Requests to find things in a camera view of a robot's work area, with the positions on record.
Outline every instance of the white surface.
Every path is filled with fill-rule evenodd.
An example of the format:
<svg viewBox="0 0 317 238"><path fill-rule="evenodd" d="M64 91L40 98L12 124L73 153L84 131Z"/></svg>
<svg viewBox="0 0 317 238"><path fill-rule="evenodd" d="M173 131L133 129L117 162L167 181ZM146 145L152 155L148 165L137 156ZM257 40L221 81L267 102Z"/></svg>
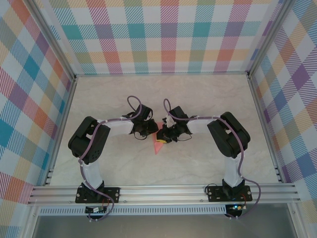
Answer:
<svg viewBox="0 0 317 238"><path fill-rule="evenodd" d="M245 75L159 75L79 79L51 185L82 182L77 159L67 148L69 139L86 116L110 119L131 112L126 102L129 95L152 108L156 122L166 115L164 98L170 100L172 108L181 106L188 116L232 112L251 136L243 175L261 183L277 182ZM119 135L107 140L98 162L108 185L221 183L225 165L208 133L194 134L186 142L165 144L157 155L152 136L139 141L133 135Z"/></svg>

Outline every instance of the pink object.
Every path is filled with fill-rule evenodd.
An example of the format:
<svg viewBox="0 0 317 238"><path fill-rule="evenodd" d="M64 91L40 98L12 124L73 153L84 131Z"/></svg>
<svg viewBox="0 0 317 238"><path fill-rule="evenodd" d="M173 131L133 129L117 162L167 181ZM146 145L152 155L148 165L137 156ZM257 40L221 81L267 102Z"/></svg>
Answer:
<svg viewBox="0 0 317 238"><path fill-rule="evenodd" d="M158 122L158 128L159 130L163 128L163 122ZM152 134L153 137L153 143L154 143L154 151L155 154L157 155L159 150L163 147L164 143L157 142L157 132Z"/></svg>

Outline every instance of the marble floor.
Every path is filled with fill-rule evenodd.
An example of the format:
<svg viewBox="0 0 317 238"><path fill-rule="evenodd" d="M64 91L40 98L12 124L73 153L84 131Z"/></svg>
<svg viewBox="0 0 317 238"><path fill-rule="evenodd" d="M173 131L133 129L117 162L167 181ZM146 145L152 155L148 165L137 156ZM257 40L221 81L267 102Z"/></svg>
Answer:
<svg viewBox="0 0 317 238"><path fill-rule="evenodd" d="M166 115L164 98L172 108L181 106L188 116L232 112L251 136L243 175L261 183L277 182L245 75L141 75L79 78L51 185L82 182L77 159L67 148L69 139L86 116L110 119L131 112L126 102L129 95L152 108L156 122ZM210 134L165 144L157 155L152 136L143 141L133 135L111 137L99 165L107 185L221 183L224 175L223 155Z"/></svg>

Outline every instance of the purple cable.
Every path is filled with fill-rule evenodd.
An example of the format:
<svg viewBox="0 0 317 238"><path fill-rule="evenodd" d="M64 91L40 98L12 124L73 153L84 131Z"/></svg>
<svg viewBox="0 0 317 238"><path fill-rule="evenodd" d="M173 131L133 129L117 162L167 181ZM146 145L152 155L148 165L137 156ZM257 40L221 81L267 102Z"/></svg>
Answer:
<svg viewBox="0 0 317 238"><path fill-rule="evenodd" d="M165 105L165 102L168 103L169 110L167 109L167 107L166 107L166 105ZM233 130L233 128L232 128L224 119L222 119L222 118L219 118L219 117L177 118L177 117L173 116L173 115L169 112L169 111L171 110L171 106L170 106L170 102L169 102L169 100L168 100L167 98L164 99L163 105L164 105L164 108L165 108L166 112L168 113L168 115L171 116L172 118L176 119L176 120L216 119L216 120L219 120L219 121L221 121L222 123L224 123L224 124L230 129L230 131L232 132L232 134L234 135L234 137L237 139L238 144L239 144L239 146L240 146L240 150L241 150L241 160L240 160L240 163L239 163L239 166L238 166L238 174L239 174L239 176L240 176L241 178L243 178L245 181L254 183L254 184L258 187L258 189L259 189L259 196L258 196L256 202L254 203L253 207L252 207L247 213L245 213L245 214L243 214L242 216L240 216L240 218L245 217L246 215L250 214L250 212L251 212L252 210L254 210L254 208L255 208L255 207L257 206L257 204L259 203L259 200L260 200L260 198L261 198L261 187L260 187L260 185L259 185L257 182L243 177L243 175L242 175L241 172L240 172L241 166L242 166L242 162L243 162L243 159L244 159L244 149L243 149L243 145L242 145L241 140L240 140L239 136L237 135L237 133L236 133L236 132Z"/></svg>
<svg viewBox="0 0 317 238"><path fill-rule="evenodd" d="M132 107L132 105L131 105L130 102L129 102L129 99L130 99L130 98L135 98L136 100L138 100L138 102L139 102L139 104L140 104L140 108L139 108L138 113L137 113L135 116L131 117L131 118L114 118L114 119L109 119L109 120L107 120L107 122L108 122L108 121L117 121L117 120L122 120L122 121L132 120L132 119L136 118L136 117L141 113L142 103L141 103L140 99L138 99L138 98L135 97L135 96L129 96L129 97L127 98L128 104L130 105L130 107L131 107L133 110L135 110L135 109ZM78 160L78 162L79 162L79 164L80 164L80 173L81 173L81 176L83 177L84 181L86 182L86 185L87 185L92 191L94 191L94 192L96 192L96 193L98 193L98 194L100 194L100 195L106 197L107 199L109 199L109 200L112 202L112 207L110 208L110 210L109 210L106 214L104 214L100 219L95 219L96 222L103 220L104 218L106 218L106 217L110 214L110 212L113 210L113 207L114 207L114 200L113 200L110 196L108 196L108 195L106 195L106 194L104 194L104 193L102 193L102 192L100 192L100 191L94 189L94 188L90 185L90 183L87 182L86 176L85 176L85 174L84 174L84 169L83 169L83 163L84 163L84 162L83 162L83 159L84 159L84 157L87 155L88 151L90 150L90 148L91 148L91 146L92 146L92 144L93 144L93 141L94 141L94 139L95 139L95 136L96 136L96 133L97 133L98 128L99 128L102 124L104 124L105 122L106 122L106 121L104 120L104 121L100 122L100 123L96 126L96 128L95 128L95 130L94 130L94 133L93 133L93 135L92 135L92 137L91 137L91 140L90 140L90 142L89 142L89 144L88 144L88 146L87 146L87 149L85 150L85 152L82 154L82 156L81 156L81 157L79 158L79 160ZM92 221L93 219L90 217L90 214L91 214L91 213L88 214L88 217L89 217L90 221Z"/></svg>

